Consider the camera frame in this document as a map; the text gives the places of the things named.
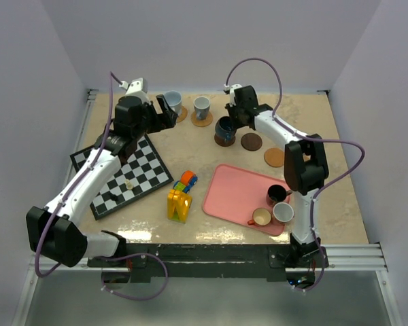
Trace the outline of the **large light blue cup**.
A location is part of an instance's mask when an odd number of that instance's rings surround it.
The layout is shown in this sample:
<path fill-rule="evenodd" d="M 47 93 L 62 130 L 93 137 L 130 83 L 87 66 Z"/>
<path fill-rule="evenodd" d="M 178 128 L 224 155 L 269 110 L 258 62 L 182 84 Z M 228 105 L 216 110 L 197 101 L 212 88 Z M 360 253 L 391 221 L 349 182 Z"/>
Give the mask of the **large light blue cup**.
<path fill-rule="evenodd" d="M 164 93 L 164 98 L 177 115 L 182 113 L 182 95 L 179 92 L 170 90 Z"/>

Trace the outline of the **dark blue cup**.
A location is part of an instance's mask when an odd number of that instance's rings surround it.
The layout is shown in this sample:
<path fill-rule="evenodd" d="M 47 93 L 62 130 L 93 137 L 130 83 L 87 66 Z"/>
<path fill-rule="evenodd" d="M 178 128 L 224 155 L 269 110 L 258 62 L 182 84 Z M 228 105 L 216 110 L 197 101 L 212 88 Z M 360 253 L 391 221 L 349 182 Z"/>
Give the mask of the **dark blue cup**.
<path fill-rule="evenodd" d="M 215 134 L 226 140 L 235 137 L 236 131 L 229 116 L 221 117 L 215 125 Z"/>

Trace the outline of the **woven rattan coaster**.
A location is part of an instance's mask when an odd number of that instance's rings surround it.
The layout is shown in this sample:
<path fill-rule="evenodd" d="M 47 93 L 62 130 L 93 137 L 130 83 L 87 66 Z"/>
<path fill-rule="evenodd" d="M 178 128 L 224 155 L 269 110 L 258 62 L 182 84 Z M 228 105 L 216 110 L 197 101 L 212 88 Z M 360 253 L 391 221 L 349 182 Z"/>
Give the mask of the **woven rattan coaster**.
<path fill-rule="evenodd" d="M 209 126 L 213 122 L 213 115 L 211 112 L 209 112 L 205 119 L 200 120 L 197 117 L 197 113 L 193 112 L 191 115 L 191 122 L 193 125 L 197 127 L 206 127 L 206 126 Z"/>
<path fill-rule="evenodd" d="M 276 147 L 269 148 L 264 153 L 264 160 L 271 167 L 282 167 L 284 165 L 284 151 Z"/>
<path fill-rule="evenodd" d="M 178 114 L 178 117 L 176 119 L 176 122 L 180 123 L 180 122 L 184 121 L 186 119 L 187 115 L 188 115 L 188 110 L 187 110 L 187 108 L 185 108 L 185 106 L 182 105 L 181 109 L 179 110 L 179 114 Z"/>

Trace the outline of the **dark wooden coaster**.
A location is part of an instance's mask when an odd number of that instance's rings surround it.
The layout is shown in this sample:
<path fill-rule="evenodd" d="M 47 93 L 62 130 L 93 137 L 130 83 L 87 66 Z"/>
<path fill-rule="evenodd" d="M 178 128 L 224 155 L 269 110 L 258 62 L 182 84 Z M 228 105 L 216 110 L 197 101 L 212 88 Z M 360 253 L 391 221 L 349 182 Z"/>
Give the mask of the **dark wooden coaster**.
<path fill-rule="evenodd" d="M 235 143 L 236 137 L 233 137 L 230 140 L 226 140 L 223 138 L 220 138 L 218 135 L 214 135 L 214 141 L 221 147 L 229 147 Z"/>
<path fill-rule="evenodd" d="M 242 136 L 241 146 L 248 151 L 257 151 L 262 147 L 262 139 L 259 135 L 249 132 Z"/>

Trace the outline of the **small white cup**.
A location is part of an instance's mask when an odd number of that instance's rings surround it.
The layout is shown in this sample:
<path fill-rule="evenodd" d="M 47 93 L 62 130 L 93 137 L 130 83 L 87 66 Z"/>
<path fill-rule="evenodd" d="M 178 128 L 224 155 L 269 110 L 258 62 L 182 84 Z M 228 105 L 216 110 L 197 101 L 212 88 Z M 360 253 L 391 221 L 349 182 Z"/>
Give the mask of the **small white cup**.
<path fill-rule="evenodd" d="M 209 113 L 210 100 L 206 96 L 198 96 L 195 98 L 193 105 L 196 119 L 205 120 Z"/>

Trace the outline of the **pink tray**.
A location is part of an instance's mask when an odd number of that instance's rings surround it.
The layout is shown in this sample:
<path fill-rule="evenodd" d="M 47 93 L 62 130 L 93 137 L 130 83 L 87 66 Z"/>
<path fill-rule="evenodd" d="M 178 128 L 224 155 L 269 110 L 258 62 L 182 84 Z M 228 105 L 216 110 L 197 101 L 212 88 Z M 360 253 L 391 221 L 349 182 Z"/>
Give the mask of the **pink tray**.
<path fill-rule="evenodd" d="M 202 204 L 203 211 L 212 217 L 271 236 L 279 236 L 283 233 L 285 226 L 275 219 L 265 226 L 248 223 L 256 209 L 271 210 L 266 202 L 266 196 L 268 188 L 272 185 L 281 185 L 289 189 L 286 182 L 281 179 L 228 164 L 220 164 L 216 167 L 209 183 Z"/>

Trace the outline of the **black cup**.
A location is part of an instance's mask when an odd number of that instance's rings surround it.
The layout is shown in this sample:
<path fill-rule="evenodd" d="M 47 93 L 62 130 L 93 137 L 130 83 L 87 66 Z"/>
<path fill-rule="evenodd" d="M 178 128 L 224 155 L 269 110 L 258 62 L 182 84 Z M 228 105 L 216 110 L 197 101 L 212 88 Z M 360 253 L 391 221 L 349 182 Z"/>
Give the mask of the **black cup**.
<path fill-rule="evenodd" d="M 272 185 L 267 190 L 266 202 L 269 206 L 284 202 L 292 190 L 286 190 L 282 185 Z"/>

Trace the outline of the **orange cup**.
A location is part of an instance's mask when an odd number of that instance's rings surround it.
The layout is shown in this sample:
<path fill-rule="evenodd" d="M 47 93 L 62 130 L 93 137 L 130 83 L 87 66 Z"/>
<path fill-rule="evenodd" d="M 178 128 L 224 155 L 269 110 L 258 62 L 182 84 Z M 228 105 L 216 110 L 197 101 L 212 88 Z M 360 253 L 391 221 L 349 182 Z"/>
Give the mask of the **orange cup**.
<path fill-rule="evenodd" d="M 252 218 L 248 221 L 248 225 L 266 226 L 270 224 L 271 219 L 271 213 L 267 209 L 257 208 L 252 213 Z"/>

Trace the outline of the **white cup brown handle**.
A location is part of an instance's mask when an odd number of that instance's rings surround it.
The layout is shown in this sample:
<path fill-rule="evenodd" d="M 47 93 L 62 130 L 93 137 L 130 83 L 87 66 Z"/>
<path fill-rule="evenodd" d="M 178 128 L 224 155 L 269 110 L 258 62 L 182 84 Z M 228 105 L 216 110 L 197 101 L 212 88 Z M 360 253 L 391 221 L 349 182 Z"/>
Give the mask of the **white cup brown handle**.
<path fill-rule="evenodd" d="M 286 202 L 278 202 L 272 209 L 273 217 L 280 223 L 288 223 L 294 217 L 294 209 Z"/>

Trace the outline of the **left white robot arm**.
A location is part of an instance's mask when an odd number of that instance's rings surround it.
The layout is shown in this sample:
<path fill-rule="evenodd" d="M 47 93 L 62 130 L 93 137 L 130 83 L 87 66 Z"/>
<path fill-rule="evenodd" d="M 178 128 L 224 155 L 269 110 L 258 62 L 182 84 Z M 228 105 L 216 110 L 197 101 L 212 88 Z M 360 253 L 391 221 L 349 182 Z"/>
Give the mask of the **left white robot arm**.
<path fill-rule="evenodd" d="M 74 267 L 85 257 L 103 257 L 111 266 L 127 259 L 125 240 L 113 232 L 85 235 L 80 219 L 103 186 L 135 154 L 147 134 L 175 126 L 177 113 L 160 94 L 145 102 L 126 95 L 115 106 L 115 117 L 94 144 L 90 155 L 71 182 L 44 207 L 33 206 L 26 215 L 29 245 L 36 257 L 44 256 Z"/>

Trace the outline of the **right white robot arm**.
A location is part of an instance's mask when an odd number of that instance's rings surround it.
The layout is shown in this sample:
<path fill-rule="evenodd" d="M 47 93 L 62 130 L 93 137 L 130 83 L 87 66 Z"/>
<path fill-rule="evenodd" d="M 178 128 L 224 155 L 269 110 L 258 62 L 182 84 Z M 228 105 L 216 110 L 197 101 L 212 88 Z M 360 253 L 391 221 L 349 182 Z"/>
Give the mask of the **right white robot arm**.
<path fill-rule="evenodd" d="M 312 259 L 326 265 L 315 230 L 315 193 L 329 176 L 326 152 L 318 134 L 308 136 L 283 121 L 268 104 L 259 104 L 252 86 L 226 86 L 225 105 L 234 129 L 248 126 L 265 135 L 284 152 L 284 180 L 294 196 L 294 224 L 290 234 L 290 262 L 306 266 Z"/>

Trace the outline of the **black white chessboard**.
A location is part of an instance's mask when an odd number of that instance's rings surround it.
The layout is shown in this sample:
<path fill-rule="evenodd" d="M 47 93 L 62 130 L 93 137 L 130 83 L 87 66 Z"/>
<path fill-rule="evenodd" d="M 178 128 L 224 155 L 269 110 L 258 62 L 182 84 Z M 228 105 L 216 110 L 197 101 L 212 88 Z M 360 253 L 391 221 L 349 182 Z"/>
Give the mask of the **black white chessboard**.
<path fill-rule="evenodd" d="M 124 184 L 126 179 L 132 182 L 132 190 L 126 188 Z M 138 141 L 137 149 L 127 164 L 103 185 L 90 204 L 90 209 L 94 218 L 100 220 L 172 181 L 171 173 L 146 135 Z M 110 194 L 117 195 L 117 201 L 111 200 Z"/>

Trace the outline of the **colourful toy car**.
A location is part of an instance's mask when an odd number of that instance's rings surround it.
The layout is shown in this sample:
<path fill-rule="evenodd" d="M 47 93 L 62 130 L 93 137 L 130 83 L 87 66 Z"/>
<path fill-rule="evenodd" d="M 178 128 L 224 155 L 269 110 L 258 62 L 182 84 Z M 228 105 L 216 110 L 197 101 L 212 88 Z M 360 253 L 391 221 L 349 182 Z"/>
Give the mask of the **colourful toy car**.
<path fill-rule="evenodd" d="M 174 183 L 173 189 L 188 194 L 197 181 L 197 175 L 191 170 L 187 170 L 182 174 L 180 180 Z"/>

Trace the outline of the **yellow toy block house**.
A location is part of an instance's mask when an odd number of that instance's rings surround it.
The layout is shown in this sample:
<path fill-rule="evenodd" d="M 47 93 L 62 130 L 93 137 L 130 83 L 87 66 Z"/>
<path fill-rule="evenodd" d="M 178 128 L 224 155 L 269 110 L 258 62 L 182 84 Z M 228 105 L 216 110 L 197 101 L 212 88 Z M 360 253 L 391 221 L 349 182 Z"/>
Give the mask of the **yellow toy block house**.
<path fill-rule="evenodd" d="M 180 190 L 171 189 L 167 196 L 167 218 L 186 223 L 192 204 L 192 196 Z"/>

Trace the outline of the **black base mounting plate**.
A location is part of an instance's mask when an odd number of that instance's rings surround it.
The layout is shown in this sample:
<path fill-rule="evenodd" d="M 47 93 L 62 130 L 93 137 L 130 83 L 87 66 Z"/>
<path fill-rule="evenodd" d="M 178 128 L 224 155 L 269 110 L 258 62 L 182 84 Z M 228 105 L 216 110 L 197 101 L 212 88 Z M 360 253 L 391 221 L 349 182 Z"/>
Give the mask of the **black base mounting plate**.
<path fill-rule="evenodd" d="M 264 278 L 284 282 L 290 269 L 318 271 L 329 266 L 326 251 L 293 244 L 126 244 L 123 261 L 92 258 L 113 283 L 148 283 L 152 278 Z"/>

